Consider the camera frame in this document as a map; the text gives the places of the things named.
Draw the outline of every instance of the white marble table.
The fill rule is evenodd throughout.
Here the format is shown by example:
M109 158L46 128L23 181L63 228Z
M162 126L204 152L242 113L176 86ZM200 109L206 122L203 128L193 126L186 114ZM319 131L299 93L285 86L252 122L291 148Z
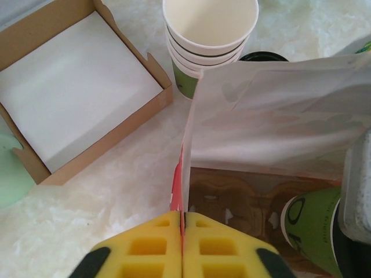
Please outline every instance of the white marble table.
M139 51L151 52L173 80L161 0L104 2L123 33ZM326 57L371 33L371 0L259 4L259 22L245 54L273 51L290 61ZM0 210L0 278L67 277L97 242L168 210L190 107L177 89L174 98L173 105L65 186L35 186Z

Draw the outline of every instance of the green surface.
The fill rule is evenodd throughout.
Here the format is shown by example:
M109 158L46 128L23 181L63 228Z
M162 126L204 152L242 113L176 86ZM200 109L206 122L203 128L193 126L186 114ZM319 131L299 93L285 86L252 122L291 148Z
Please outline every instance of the green surface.
M342 275L332 249L331 222L340 191L340 187L335 187L297 196L285 215L285 229L291 245L335 277Z
M174 69L176 86L178 87L178 89L184 96L192 99L195 93L198 79L186 75L183 71L178 69L178 67L176 66L174 62L173 62L173 69Z
M23 149L14 136L0 133L0 208L20 200L35 184L13 148Z

